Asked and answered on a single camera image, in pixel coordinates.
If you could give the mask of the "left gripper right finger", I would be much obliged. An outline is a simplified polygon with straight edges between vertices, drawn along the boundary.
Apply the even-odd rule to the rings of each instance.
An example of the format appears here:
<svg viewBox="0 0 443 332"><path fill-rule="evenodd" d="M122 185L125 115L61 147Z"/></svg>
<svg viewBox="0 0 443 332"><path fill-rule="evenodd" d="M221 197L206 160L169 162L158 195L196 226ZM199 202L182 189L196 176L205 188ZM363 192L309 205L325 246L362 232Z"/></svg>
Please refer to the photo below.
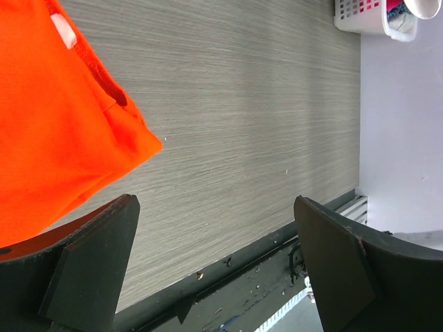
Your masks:
<svg viewBox="0 0 443 332"><path fill-rule="evenodd" d="M294 217L324 331L441 331L442 251L298 196Z"/></svg>

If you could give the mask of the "red garment in basket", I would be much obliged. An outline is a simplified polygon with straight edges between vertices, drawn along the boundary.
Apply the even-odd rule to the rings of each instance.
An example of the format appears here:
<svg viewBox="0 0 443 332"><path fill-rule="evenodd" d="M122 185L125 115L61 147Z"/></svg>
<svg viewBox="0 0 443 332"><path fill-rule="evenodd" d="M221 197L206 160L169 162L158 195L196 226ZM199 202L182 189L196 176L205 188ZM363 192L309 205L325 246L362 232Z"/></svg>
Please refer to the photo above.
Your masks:
<svg viewBox="0 0 443 332"><path fill-rule="evenodd" d="M390 12L403 3L403 0L386 0L386 12Z"/></svg>

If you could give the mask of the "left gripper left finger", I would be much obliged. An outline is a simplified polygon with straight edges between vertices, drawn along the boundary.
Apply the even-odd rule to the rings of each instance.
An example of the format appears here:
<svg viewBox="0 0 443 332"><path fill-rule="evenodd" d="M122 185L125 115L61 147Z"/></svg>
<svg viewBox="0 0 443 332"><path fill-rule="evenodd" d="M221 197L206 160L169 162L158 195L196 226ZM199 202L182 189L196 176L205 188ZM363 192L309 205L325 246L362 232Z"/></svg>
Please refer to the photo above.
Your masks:
<svg viewBox="0 0 443 332"><path fill-rule="evenodd" d="M123 194L1 248L2 331L110 331L140 214Z"/></svg>

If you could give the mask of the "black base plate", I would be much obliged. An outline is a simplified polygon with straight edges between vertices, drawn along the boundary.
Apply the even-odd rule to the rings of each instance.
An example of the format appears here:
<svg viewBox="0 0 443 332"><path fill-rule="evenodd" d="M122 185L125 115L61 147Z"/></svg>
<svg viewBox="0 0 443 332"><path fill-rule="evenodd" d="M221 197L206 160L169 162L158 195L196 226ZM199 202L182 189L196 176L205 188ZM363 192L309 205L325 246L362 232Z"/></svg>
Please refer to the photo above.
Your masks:
<svg viewBox="0 0 443 332"><path fill-rule="evenodd" d="M305 287L295 222L116 314L113 331L255 331Z"/></svg>

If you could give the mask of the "orange t shirt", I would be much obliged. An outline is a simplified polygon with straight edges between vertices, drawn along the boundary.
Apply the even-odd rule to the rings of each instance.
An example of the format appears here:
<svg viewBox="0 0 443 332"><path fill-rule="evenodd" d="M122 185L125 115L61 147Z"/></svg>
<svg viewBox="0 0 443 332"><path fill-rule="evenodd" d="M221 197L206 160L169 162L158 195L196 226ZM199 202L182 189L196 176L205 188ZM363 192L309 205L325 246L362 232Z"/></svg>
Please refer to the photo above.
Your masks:
<svg viewBox="0 0 443 332"><path fill-rule="evenodd" d="M1 2L2 246L37 236L161 148L60 2Z"/></svg>

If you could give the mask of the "white plastic basket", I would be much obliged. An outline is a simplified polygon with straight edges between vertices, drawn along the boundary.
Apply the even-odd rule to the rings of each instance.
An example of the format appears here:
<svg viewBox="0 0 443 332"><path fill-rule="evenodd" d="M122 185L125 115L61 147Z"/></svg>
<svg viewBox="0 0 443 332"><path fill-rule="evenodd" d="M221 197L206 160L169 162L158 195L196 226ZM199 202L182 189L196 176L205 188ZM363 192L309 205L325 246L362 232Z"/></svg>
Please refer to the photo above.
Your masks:
<svg viewBox="0 0 443 332"><path fill-rule="evenodd" d="M393 30L388 25L386 1L335 1L334 25L342 31L383 35L399 42L411 42L417 34L418 18L415 27L407 33Z"/></svg>

